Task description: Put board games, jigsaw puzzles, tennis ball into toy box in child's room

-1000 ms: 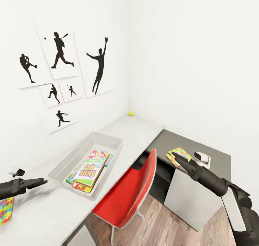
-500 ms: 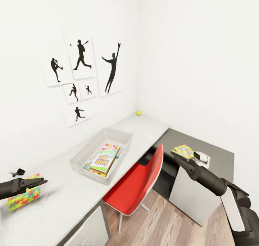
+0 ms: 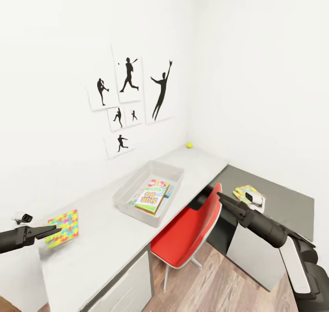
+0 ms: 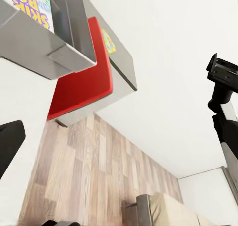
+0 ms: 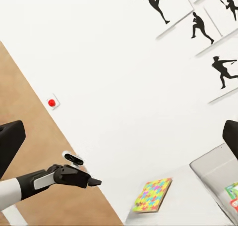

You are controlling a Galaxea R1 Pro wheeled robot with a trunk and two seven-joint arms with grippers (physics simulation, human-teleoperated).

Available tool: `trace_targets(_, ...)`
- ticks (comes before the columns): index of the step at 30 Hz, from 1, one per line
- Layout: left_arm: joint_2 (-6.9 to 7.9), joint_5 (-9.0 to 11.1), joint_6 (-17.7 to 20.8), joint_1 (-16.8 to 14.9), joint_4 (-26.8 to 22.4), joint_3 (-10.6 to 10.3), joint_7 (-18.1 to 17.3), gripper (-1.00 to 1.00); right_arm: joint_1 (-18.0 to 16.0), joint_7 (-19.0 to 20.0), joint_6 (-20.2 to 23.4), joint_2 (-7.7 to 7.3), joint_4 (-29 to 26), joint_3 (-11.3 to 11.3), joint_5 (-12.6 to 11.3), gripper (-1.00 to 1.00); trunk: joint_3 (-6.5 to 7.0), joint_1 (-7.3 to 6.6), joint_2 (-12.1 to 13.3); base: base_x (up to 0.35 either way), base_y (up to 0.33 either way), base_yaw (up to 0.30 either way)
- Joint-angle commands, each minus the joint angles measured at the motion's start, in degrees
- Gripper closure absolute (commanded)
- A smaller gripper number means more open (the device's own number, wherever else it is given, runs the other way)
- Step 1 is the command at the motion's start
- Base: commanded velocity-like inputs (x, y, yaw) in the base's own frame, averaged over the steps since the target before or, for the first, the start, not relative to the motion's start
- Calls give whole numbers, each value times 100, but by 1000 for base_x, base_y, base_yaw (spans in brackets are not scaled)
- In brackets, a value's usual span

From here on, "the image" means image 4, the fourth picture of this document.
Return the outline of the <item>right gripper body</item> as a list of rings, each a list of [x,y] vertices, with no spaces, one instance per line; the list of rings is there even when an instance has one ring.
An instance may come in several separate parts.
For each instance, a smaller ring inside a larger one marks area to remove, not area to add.
[[[222,82],[221,80],[218,80],[212,76],[207,75],[207,79],[215,82],[214,86],[214,94],[219,98],[227,98],[231,97],[232,93],[238,93],[238,78],[230,75],[233,74],[229,71],[226,71],[220,67],[215,67],[212,71],[214,76],[224,80],[225,82]]]

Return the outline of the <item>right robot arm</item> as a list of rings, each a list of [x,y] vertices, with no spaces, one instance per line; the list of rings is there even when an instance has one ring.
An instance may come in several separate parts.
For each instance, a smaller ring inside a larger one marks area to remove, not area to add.
[[[217,58],[217,53],[215,53],[206,70],[208,71],[207,79],[215,82],[212,99],[207,105],[216,114],[212,116],[213,125],[217,131],[230,175],[238,183],[238,159],[222,138],[226,120],[238,122],[231,103],[232,93],[238,93],[238,66]]]

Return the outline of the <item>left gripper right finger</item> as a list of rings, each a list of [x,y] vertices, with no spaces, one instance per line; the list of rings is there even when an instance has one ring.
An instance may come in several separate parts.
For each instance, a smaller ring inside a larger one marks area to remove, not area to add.
[[[235,157],[238,159],[238,122],[226,120],[224,125],[222,138],[229,146]]]

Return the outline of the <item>jigsaw puzzle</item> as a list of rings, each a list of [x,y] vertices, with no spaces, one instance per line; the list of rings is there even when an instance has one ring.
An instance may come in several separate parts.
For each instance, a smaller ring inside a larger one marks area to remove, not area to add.
[[[114,51],[117,51],[117,49],[115,48],[113,42],[111,41],[111,39],[108,36],[108,34],[106,33],[106,31],[102,29],[102,32],[103,32],[103,36],[104,36],[105,43],[106,43],[106,46],[107,46],[108,54],[110,54]]]

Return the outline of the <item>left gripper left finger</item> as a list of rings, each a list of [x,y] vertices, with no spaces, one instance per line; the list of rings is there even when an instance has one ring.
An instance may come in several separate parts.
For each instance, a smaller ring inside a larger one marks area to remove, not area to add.
[[[0,125],[0,179],[25,138],[26,133],[21,120]]]

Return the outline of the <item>toy box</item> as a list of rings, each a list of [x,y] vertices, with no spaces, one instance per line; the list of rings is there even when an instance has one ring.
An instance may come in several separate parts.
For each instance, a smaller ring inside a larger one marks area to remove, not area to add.
[[[83,0],[49,0],[53,33],[0,0],[0,56],[57,80],[97,65]]]

